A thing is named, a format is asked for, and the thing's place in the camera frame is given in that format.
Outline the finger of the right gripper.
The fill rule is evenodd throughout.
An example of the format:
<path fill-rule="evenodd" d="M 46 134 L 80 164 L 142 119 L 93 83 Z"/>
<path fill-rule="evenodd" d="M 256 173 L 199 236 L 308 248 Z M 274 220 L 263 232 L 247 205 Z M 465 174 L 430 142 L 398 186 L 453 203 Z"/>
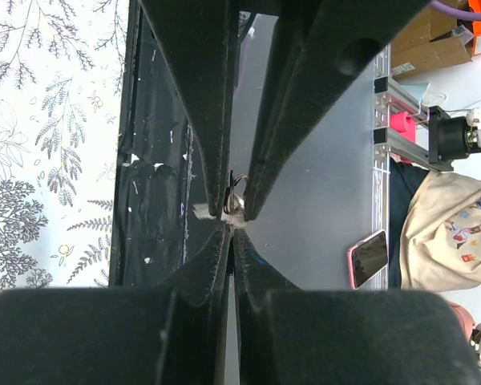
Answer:
<path fill-rule="evenodd" d="M 237 1 L 142 1 L 197 139 L 208 211 L 220 217 L 227 183 L 237 50 Z"/>
<path fill-rule="evenodd" d="M 245 188 L 260 214 L 290 156 L 426 1 L 286 1 L 273 29 Z"/>

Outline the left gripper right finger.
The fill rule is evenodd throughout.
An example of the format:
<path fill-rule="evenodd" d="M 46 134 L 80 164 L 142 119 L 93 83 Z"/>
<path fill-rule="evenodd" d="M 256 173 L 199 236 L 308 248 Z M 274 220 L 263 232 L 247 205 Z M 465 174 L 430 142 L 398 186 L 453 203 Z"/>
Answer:
<path fill-rule="evenodd" d="M 438 295 L 302 290 L 241 229 L 232 252 L 243 384 L 481 384 L 459 320 Z"/>

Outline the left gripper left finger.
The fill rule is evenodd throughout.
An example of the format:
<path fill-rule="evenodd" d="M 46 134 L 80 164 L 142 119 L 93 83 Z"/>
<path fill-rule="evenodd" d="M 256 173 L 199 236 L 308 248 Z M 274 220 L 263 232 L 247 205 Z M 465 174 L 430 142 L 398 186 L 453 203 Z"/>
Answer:
<path fill-rule="evenodd" d="M 0 293 L 0 384 L 221 384 L 231 229 L 161 283 Z"/>

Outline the silver keys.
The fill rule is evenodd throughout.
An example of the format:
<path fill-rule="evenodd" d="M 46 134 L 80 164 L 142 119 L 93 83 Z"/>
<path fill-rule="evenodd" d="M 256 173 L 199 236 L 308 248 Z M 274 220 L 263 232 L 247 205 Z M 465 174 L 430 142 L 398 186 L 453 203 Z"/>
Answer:
<path fill-rule="evenodd" d="M 247 225 L 245 220 L 245 200 L 235 192 L 235 187 L 242 181 L 246 180 L 247 176 L 240 174 L 233 175 L 230 172 L 229 186 L 226 188 L 224 195 L 223 208 L 216 216 L 210 214 L 208 205 L 205 203 L 195 204 L 193 206 L 193 213 L 198 220 L 218 220 L 223 221 L 235 228 L 244 228 Z"/>

